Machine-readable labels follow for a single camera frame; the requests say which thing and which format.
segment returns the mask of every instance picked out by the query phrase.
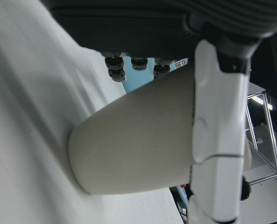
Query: white surface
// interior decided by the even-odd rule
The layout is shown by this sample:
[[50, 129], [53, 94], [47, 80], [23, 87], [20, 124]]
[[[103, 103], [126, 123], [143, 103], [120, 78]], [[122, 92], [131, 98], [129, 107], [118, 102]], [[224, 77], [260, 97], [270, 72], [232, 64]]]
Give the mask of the white surface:
[[191, 64], [119, 98], [77, 127], [69, 158], [81, 186], [92, 194], [116, 194], [188, 183], [193, 91]]
[[264, 91], [266, 91], [264, 88], [249, 82], [248, 96], [252, 94], [264, 92]]
[[124, 93], [38, 1], [0, 0], [0, 224], [181, 223], [168, 189], [91, 196], [71, 174], [68, 134]]
[[[246, 176], [264, 176], [268, 165], [245, 171]], [[241, 202], [242, 224], [268, 224], [277, 221], [277, 179], [251, 186], [249, 198]]]
[[220, 71], [215, 47], [201, 41], [195, 83], [191, 188], [206, 216], [232, 221], [239, 217], [249, 75]]

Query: dark ceiling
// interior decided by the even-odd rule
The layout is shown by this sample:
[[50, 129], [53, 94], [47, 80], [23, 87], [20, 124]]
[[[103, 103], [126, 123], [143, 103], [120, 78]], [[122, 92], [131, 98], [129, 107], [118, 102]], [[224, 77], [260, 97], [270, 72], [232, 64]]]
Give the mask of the dark ceiling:
[[[277, 34], [265, 39], [256, 50], [251, 61], [250, 81], [266, 89], [274, 110], [271, 111], [273, 125], [277, 131]], [[263, 122], [263, 113], [254, 104], [252, 107], [255, 123]]]

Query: dark gray padded surface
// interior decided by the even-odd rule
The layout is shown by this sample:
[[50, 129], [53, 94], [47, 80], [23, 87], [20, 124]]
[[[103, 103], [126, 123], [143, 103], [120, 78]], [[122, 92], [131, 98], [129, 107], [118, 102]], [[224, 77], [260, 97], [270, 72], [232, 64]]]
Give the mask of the dark gray padded surface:
[[135, 57], [193, 58], [201, 37], [184, 15], [232, 34], [263, 38], [277, 32], [277, 0], [42, 0], [82, 47]]

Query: metal frame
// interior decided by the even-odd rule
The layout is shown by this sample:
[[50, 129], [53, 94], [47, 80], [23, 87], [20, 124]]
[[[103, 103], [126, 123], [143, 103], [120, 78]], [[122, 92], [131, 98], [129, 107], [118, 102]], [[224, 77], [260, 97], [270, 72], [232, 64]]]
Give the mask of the metal frame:
[[252, 124], [252, 121], [251, 121], [248, 106], [246, 106], [246, 117], [247, 117], [248, 124], [249, 124], [249, 133], [250, 133], [251, 140], [248, 140], [248, 139], [247, 140], [251, 144], [251, 146], [254, 148], [254, 152], [263, 161], [265, 161], [275, 173], [272, 174], [272, 175], [268, 175], [266, 177], [263, 177], [263, 178], [253, 180], [253, 181], [249, 182], [250, 185], [260, 183], [260, 182], [263, 182], [263, 181], [266, 181], [266, 180], [270, 180], [270, 179], [273, 179], [273, 178], [277, 178], [277, 144], [276, 144], [276, 138], [275, 138], [274, 131], [273, 131], [270, 111], [268, 109], [267, 94], [266, 94], [265, 91], [260, 92], [260, 93], [256, 93], [256, 94], [251, 94], [251, 95], [247, 96], [247, 100], [249, 100], [253, 97], [261, 96], [261, 95], [262, 95], [262, 100], [263, 100], [264, 114], [265, 114], [265, 118], [266, 118], [268, 134], [269, 134], [270, 141], [271, 141], [271, 147], [272, 147], [272, 151], [273, 151], [273, 158], [274, 158], [275, 166], [258, 149], [258, 146], [257, 146], [257, 143], [256, 143], [256, 136], [255, 136], [255, 132], [254, 132], [254, 127], [253, 127], [253, 124]]

